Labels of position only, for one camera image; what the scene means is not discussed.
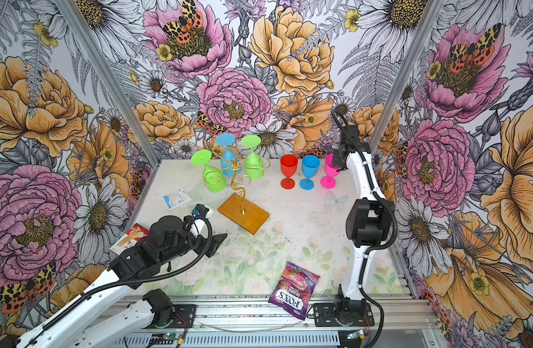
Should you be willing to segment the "pink wine glass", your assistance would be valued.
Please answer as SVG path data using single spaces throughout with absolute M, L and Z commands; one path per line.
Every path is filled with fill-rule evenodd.
M 339 175 L 338 168 L 333 165 L 333 154 L 328 155 L 324 162 L 324 174 L 321 186 L 325 189 L 333 189 L 336 186 L 335 177 Z

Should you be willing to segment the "blue front wine glass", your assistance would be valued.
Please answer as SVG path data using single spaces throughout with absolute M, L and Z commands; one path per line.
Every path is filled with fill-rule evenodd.
M 312 190 L 314 188 L 314 181 L 312 180 L 318 173 L 320 168 L 320 159 L 314 155 L 307 155 L 302 159 L 301 170 L 304 176 L 299 183 L 303 190 Z

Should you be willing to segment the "blue wine glass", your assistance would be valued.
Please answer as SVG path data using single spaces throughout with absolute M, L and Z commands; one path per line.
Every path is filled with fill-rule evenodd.
M 223 133 L 218 135 L 216 143 L 219 146 L 224 147 L 224 153 L 221 156 L 222 172 L 227 177 L 233 177 L 233 160 L 235 159 L 235 153 L 230 149 L 230 146 L 235 143 L 235 136 L 231 133 Z
M 299 183 L 303 190 L 312 190 L 314 188 L 314 181 L 312 180 L 318 173 L 320 168 L 320 159 L 314 155 L 307 155 L 302 159 L 301 170 L 304 176 Z

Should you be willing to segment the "red wine glass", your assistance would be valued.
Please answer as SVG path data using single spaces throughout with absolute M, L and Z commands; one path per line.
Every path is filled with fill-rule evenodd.
M 280 170 L 284 175 L 284 179 L 280 182 L 280 185 L 284 189 L 293 189 L 295 187 L 295 181 L 293 176 L 298 168 L 298 158 L 295 155 L 284 155 L 280 159 Z

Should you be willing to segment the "green wine glass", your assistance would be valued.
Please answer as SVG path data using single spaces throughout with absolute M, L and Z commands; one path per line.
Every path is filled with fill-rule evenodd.
M 203 168 L 203 180 L 207 189 L 211 193 L 219 193 L 225 189 L 227 181 L 222 170 L 209 164 L 211 159 L 212 153 L 203 149 L 192 156 L 191 163 L 196 167 Z
M 262 158 L 255 152 L 256 148 L 261 144 L 261 142 L 261 138 L 256 135 L 244 136 L 241 139 L 242 146 L 250 151 L 244 161 L 244 168 L 246 175 L 251 180 L 258 180 L 264 175 L 264 164 L 262 163 Z

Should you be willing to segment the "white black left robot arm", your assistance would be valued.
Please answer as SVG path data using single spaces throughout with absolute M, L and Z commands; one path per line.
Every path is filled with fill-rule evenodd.
M 116 257 L 66 307 L 21 336 L 6 336 L 0 347 L 65 347 L 132 291 L 188 271 L 203 258 L 211 258 L 225 239 L 227 234 L 215 234 L 205 215 L 161 217 L 147 236 Z

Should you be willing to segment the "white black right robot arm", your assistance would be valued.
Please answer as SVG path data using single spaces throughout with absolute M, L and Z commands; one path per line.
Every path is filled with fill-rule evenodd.
M 375 252 L 389 248 L 396 232 L 395 205 L 388 201 L 380 189 L 372 166 L 369 144 L 359 138 L 356 126 L 340 130 L 340 146 L 334 154 L 333 165 L 350 172 L 356 187 L 356 200 L 346 219 L 345 231 L 352 244 L 349 269 L 339 286 L 334 313 L 343 326 L 374 323 L 365 290 L 365 276 Z

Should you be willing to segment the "blue rear wine glass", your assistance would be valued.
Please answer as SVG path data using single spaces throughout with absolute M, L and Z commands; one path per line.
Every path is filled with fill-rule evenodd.
M 230 149 L 230 146 L 235 143 L 235 136 L 231 133 L 223 133 L 218 135 L 216 143 L 219 146 L 224 147 L 224 153 L 221 156 L 222 172 L 227 177 L 233 177 L 233 160 L 235 159 L 235 153 Z

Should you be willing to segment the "white blue sachet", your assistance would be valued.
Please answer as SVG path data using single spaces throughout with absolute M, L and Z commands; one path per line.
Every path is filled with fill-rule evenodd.
M 193 201 L 189 193 L 182 188 L 163 195 L 162 200 L 169 211 Z

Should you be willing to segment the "red white small box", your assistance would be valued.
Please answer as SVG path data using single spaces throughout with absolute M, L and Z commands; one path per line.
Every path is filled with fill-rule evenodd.
M 149 235 L 149 230 L 136 223 L 111 246 L 110 251 L 115 255 L 120 255 L 126 249 L 135 246 L 147 235 Z

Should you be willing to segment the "purple Fox's candy bag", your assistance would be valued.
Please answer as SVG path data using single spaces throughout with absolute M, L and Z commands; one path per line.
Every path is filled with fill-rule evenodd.
M 278 285 L 269 298 L 269 303 L 281 307 L 298 320 L 305 320 L 309 311 L 309 301 L 320 276 L 286 262 Z

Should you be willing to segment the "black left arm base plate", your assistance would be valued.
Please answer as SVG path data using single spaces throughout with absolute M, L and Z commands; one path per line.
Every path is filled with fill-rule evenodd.
M 197 306 L 194 304 L 174 304 L 159 310 L 153 319 L 158 329 L 192 329 Z

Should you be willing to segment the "aluminium front frame rail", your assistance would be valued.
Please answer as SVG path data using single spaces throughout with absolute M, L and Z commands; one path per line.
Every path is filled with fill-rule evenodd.
M 374 326 L 317 327 L 312 306 L 333 303 L 316 296 L 305 320 L 270 304 L 266 296 L 172 297 L 174 305 L 196 305 L 192 329 L 158 329 L 135 309 L 129 296 L 111 306 L 71 347 L 445 347 L 437 317 L 428 301 L 407 295 L 377 297 L 384 311 L 372 307 Z

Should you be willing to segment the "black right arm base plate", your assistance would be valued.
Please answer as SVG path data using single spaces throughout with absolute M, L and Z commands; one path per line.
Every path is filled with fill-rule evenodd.
M 351 307 L 334 303 L 319 303 L 312 306 L 317 327 L 367 327 L 374 326 L 371 306 L 366 301 L 352 301 Z

